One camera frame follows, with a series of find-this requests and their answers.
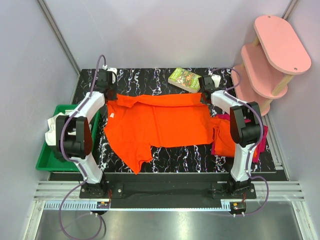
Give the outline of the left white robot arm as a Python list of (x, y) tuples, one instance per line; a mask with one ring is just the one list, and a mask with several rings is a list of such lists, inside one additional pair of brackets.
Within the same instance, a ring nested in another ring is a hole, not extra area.
[(93, 138), (89, 123), (106, 102), (117, 99), (116, 68), (98, 72), (98, 78), (78, 106), (67, 115), (59, 115), (55, 122), (56, 150), (63, 158), (74, 163), (86, 184), (92, 184), (90, 192), (97, 198), (108, 193), (108, 186), (102, 182), (103, 173), (93, 154)]

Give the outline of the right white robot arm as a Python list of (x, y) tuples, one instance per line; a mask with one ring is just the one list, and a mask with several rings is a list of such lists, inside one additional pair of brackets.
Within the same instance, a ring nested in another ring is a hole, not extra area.
[(209, 75), (199, 78), (199, 86), (202, 103), (219, 107), (230, 116), (230, 135), (235, 143), (235, 155), (227, 192), (230, 197), (239, 198), (250, 184), (250, 166), (264, 134), (260, 107), (255, 101), (245, 102), (219, 89)]

